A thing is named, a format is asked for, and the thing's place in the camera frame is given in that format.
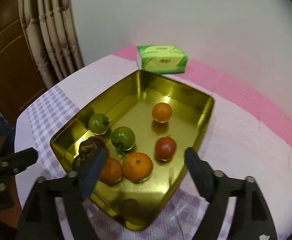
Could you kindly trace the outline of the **dark brown passion fruit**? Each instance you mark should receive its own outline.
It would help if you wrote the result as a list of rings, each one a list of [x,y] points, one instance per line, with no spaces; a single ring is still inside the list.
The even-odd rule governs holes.
[[[79,156],[86,157],[94,155],[99,150],[106,147],[106,143],[99,137],[89,137],[79,145]]]

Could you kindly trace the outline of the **large orange mandarin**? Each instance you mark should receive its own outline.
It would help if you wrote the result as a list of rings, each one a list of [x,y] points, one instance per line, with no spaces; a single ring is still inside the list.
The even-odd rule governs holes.
[[[145,153],[131,153],[122,163],[124,176],[133,183],[141,183],[149,178],[154,165],[150,157]]]

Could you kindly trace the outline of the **red tomato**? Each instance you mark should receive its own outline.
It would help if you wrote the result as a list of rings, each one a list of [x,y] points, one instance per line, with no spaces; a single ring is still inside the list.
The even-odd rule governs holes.
[[[162,137],[155,143],[155,155],[162,161],[170,161],[176,152],[177,144],[171,137]]]

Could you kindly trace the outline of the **green tomato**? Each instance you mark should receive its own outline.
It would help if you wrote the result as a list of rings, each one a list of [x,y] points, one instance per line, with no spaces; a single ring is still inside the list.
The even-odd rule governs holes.
[[[135,145],[135,134],[126,126],[116,128],[111,134],[113,146],[120,151],[129,151]]]
[[[109,124],[109,118],[102,113],[95,113],[88,120],[88,128],[96,135],[105,134]]]

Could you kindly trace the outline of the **small yellow orange fruit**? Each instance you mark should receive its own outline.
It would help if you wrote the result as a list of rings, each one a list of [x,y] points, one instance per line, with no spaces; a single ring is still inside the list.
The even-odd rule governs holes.
[[[164,102],[157,103],[152,110],[152,117],[158,123],[166,123],[172,116],[172,108]]]

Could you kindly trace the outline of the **brown wooden door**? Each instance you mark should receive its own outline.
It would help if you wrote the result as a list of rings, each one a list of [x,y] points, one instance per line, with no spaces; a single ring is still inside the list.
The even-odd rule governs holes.
[[[18,0],[1,0],[0,112],[14,126],[19,115],[44,92],[22,31]]]

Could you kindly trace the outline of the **red gold toffee tin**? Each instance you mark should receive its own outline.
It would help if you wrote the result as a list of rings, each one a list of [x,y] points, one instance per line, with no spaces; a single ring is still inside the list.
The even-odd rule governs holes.
[[[160,102],[172,108],[166,123],[152,117]],[[214,99],[188,85],[143,70],[137,70],[118,81],[75,114],[50,140],[50,147],[62,168],[70,172],[79,145],[93,135],[88,120],[102,113],[109,120],[104,134],[109,156],[123,161],[127,152],[118,151],[111,142],[112,132],[121,126],[135,134],[132,152],[147,154],[153,161],[150,177],[139,184],[122,179],[113,186],[97,183],[91,195],[103,214],[132,231],[146,229],[159,215],[186,174],[185,150],[198,150],[213,111]],[[177,144],[170,161],[157,159],[155,143],[171,137]]]

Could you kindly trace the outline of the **green tissue pack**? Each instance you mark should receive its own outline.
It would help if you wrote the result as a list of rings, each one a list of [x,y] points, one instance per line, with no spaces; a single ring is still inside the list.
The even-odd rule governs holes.
[[[188,55],[175,46],[137,46],[140,69],[155,74],[184,73]]]

